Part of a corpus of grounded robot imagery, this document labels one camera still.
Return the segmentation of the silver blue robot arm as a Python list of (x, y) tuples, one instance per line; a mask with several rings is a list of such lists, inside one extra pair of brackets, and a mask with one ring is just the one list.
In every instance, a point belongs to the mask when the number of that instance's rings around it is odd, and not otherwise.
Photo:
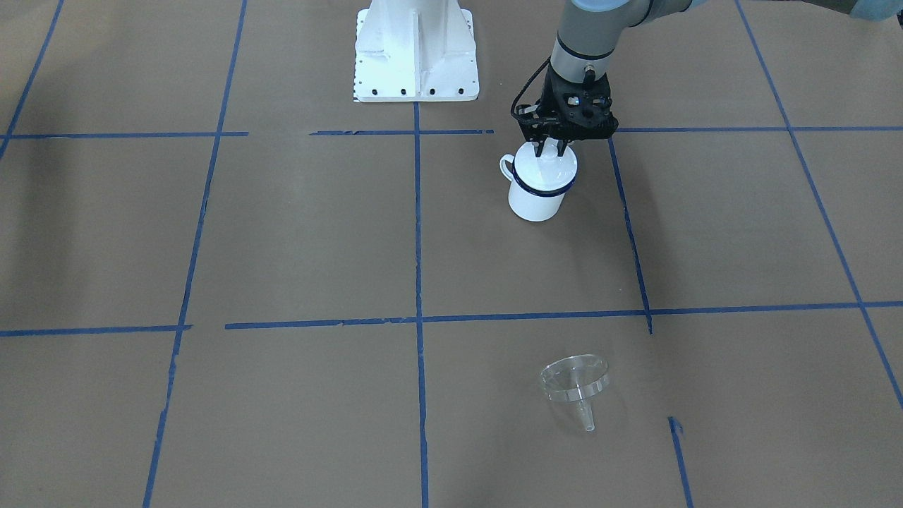
[(567, 1), (552, 51), (511, 103), (526, 147), (541, 157), (548, 145), (562, 157), (572, 142), (617, 132), (607, 68), (628, 28), (684, 13), (701, 1)]

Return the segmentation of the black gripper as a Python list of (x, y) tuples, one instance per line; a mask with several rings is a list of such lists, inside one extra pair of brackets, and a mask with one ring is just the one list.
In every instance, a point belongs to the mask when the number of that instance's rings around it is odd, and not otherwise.
[(607, 75), (589, 83), (565, 80), (554, 70), (545, 71), (542, 93), (532, 104), (521, 102), (523, 94), (540, 74), (536, 71), (512, 101), (512, 116), (523, 138), (533, 142), (533, 154), (542, 157), (548, 138), (555, 138), (555, 151), (564, 157), (571, 141), (611, 138), (619, 122), (612, 113), (612, 89)]

